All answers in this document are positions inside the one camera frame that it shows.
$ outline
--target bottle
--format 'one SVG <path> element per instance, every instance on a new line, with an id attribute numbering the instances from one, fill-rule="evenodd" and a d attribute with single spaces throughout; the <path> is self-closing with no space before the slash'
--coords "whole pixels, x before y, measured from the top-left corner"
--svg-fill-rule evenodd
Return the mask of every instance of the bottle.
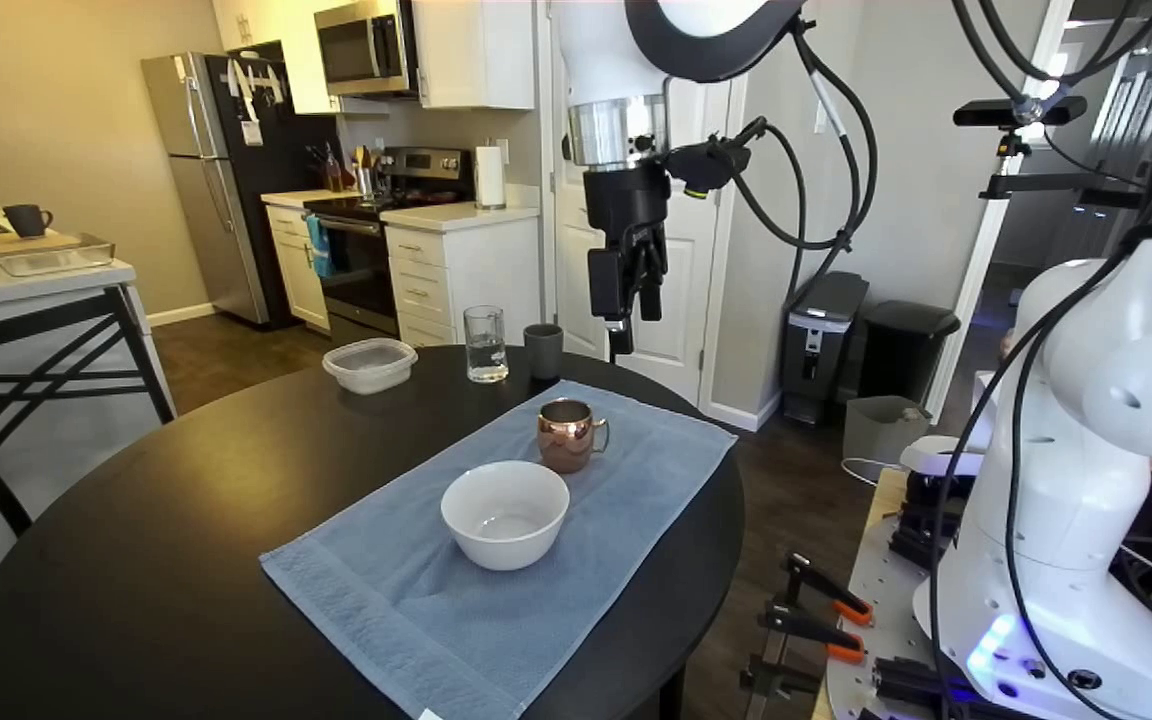
<path id="1" fill-rule="evenodd" d="M 322 178 L 329 178 L 331 193 L 345 193 L 353 185 L 331 144 L 329 144 Z"/>

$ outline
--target blue placemat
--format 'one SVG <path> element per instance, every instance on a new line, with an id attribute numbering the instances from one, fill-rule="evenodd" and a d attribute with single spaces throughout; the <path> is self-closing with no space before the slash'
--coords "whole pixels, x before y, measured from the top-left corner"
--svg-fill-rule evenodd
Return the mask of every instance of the blue placemat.
<path id="1" fill-rule="evenodd" d="M 438 496 L 474 463 L 534 460 L 534 406 L 550 397 L 589 399 L 610 425 L 610 443 L 570 475 L 569 522 L 538 565 L 478 571 L 448 534 Z M 261 565 L 406 716 L 521 716 L 732 439 L 715 425 L 563 378 Z"/>

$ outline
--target dining table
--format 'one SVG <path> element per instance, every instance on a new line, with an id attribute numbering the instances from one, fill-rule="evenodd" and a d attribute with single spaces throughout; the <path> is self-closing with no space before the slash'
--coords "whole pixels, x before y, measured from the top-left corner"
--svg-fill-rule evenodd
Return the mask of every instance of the dining table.
<path id="1" fill-rule="evenodd" d="M 308 368 L 114 452 L 0 565 L 0 720 L 404 716 L 261 571 L 261 552 L 531 399 L 538 383 L 521 346 L 509 368 L 498 383 L 472 383 L 463 346 L 418 346 L 413 375 L 374 397 Z M 626 368 L 584 356 L 561 368 L 694 417 Z M 726 596 L 739 529 L 726 449 L 523 716 L 678 716 L 685 667 Z"/>

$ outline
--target countertop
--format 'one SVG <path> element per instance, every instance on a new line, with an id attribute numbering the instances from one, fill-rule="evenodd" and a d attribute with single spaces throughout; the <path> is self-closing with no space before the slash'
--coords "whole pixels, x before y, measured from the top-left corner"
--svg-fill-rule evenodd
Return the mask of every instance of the countertop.
<path id="1" fill-rule="evenodd" d="M 378 213 L 392 229 L 423 229 L 423 232 L 460 232 L 460 229 L 493 229 L 534 218 L 538 208 L 474 208 L 474 205 L 423 205 L 423 208 L 392 208 Z"/>
<path id="2" fill-rule="evenodd" d="M 331 193 L 331 187 L 261 193 L 261 199 L 276 208 L 302 208 L 312 199 L 339 199 L 339 195 L 359 195 L 359 193 Z"/>
<path id="3" fill-rule="evenodd" d="M 7 276 L 0 267 L 0 305 L 20 305 L 20 299 L 38 299 L 38 294 L 58 294 L 58 290 L 84 290 L 84 288 L 104 288 L 104 284 L 131 284 L 131 279 L 134 279 L 134 267 L 124 260 L 109 260 L 99 267 L 68 267 L 68 270 L 52 270 L 52 276 Z"/>

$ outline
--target paper towel roll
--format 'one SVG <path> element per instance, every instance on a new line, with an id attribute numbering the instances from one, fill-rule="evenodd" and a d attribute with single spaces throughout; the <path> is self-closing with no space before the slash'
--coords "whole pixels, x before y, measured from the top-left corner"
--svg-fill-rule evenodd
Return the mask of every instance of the paper towel roll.
<path id="1" fill-rule="evenodd" d="M 478 208 L 505 208 L 505 146 L 472 146 L 472 195 Z"/>

